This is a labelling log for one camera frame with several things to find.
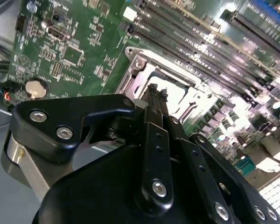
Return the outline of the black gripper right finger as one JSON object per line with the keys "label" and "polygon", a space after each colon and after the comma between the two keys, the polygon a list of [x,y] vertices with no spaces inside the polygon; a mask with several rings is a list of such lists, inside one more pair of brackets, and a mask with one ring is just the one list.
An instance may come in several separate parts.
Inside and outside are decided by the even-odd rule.
{"label": "black gripper right finger", "polygon": [[187,136],[181,123],[168,115],[167,91],[161,91],[161,108],[169,133],[170,153],[180,162],[178,193],[193,209],[199,224],[280,224],[277,211],[200,134]]}

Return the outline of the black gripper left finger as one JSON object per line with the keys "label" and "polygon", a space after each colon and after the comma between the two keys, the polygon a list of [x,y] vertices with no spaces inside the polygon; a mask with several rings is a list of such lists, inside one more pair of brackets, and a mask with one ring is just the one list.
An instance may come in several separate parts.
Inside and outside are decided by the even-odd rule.
{"label": "black gripper left finger", "polygon": [[120,147],[170,153],[161,91],[149,85],[140,102],[121,94],[22,102],[13,112],[8,157],[42,203],[57,181]]}

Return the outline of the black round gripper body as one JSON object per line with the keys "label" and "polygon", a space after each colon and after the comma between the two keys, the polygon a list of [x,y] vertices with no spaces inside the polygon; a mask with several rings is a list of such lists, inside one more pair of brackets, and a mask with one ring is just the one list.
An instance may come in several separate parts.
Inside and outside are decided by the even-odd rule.
{"label": "black round gripper body", "polygon": [[194,181],[168,147],[123,146],[57,181],[35,224],[208,224]]}

